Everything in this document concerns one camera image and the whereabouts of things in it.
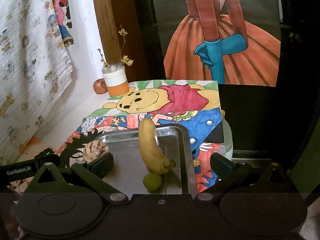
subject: winnie the pooh drawing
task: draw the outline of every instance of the winnie the pooh drawing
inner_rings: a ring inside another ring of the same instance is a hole
[[[170,85],[135,91],[130,87],[118,103],[106,103],[104,109],[117,108],[129,114],[167,114],[209,110],[220,107],[219,92],[197,84]]]

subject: orange liquid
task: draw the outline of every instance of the orange liquid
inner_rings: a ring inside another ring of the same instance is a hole
[[[117,85],[117,86],[114,86],[114,87],[107,87],[107,88],[108,88],[109,95],[111,97],[122,96],[125,93],[129,92],[128,81],[126,81],[126,82],[124,82],[124,83],[122,83],[120,85]]]

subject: wooden door frame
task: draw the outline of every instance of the wooden door frame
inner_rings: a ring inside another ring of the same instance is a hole
[[[120,25],[128,32],[122,51],[134,60],[126,67],[129,82],[149,80],[149,67],[144,54],[142,37],[134,0],[93,0],[103,50],[109,64],[118,61],[123,38]]]

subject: logo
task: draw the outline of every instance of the logo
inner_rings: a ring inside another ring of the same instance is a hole
[[[13,175],[13,174],[17,174],[17,173],[21,173],[21,172],[25,172],[25,171],[30,171],[30,170],[31,170],[31,166],[23,168],[23,169],[19,169],[19,170],[7,171],[7,175]]]

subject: yellow banana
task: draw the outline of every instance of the yellow banana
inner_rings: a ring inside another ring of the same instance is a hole
[[[168,160],[156,143],[156,126],[149,118],[142,119],[139,126],[139,150],[147,168],[158,174],[165,174],[176,166]]]

